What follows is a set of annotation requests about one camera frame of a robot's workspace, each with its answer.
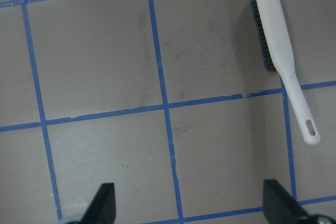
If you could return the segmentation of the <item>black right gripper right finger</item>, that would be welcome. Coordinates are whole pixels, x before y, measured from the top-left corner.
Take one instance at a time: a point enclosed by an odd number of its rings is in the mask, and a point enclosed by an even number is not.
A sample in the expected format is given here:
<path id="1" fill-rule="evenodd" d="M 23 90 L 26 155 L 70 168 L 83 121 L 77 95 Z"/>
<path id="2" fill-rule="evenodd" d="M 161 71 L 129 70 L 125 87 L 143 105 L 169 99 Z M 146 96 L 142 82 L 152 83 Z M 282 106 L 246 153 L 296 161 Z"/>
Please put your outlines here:
<path id="1" fill-rule="evenodd" d="M 263 214 L 271 224 L 335 223 L 335 217 L 305 210 L 275 179 L 265 179 L 262 189 Z"/>

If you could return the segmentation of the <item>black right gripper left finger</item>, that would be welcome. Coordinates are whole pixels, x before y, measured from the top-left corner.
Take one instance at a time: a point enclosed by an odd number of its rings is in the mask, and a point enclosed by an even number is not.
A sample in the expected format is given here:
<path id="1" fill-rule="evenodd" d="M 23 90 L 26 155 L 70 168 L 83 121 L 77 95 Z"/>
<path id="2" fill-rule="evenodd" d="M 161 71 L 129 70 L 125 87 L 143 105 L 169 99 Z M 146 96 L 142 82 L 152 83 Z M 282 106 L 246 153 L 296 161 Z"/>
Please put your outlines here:
<path id="1" fill-rule="evenodd" d="M 114 183 L 103 183 L 83 215 L 63 218 L 61 223 L 114 223 L 115 220 L 116 195 Z"/>

